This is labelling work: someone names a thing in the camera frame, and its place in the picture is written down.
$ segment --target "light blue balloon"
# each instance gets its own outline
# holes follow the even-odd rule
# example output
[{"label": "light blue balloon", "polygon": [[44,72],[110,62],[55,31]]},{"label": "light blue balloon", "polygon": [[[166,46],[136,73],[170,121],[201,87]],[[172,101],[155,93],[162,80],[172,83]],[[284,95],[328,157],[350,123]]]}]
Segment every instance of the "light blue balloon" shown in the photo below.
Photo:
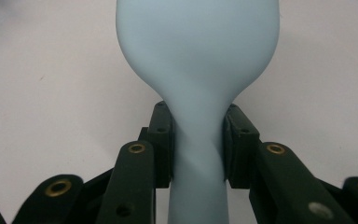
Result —
[{"label": "light blue balloon", "polygon": [[223,117],[278,35],[278,0],[117,0],[124,56],[175,119],[170,224],[228,223]]}]

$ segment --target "white surface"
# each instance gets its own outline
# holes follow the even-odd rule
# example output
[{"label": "white surface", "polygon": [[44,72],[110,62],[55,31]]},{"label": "white surface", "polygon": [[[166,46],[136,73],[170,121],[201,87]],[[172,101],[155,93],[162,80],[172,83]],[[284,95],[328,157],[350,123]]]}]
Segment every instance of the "white surface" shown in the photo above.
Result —
[{"label": "white surface", "polygon": [[[114,165],[160,98],[122,57],[115,1],[0,0],[0,210],[11,221],[43,180],[87,181]],[[264,141],[321,179],[358,175],[358,1],[281,0],[266,72],[235,101]],[[167,216],[158,191],[158,223]],[[245,190],[231,223],[255,223]]]}]

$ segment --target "white background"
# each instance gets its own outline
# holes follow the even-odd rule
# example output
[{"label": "white background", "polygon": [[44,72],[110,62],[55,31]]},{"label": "white background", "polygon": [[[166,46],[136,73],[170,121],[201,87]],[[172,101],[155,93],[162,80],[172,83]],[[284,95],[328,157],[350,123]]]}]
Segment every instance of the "white background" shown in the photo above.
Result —
[{"label": "white background", "polygon": [[[265,73],[235,101],[263,141],[289,146],[317,177],[358,175],[358,0],[281,0]],[[160,97],[127,65],[116,1],[0,0],[0,211],[10,222],[45,179],[113,167]],[[231,223],[255,223],[246,190]],[[168,191],[158,191],[158,224]]]}]

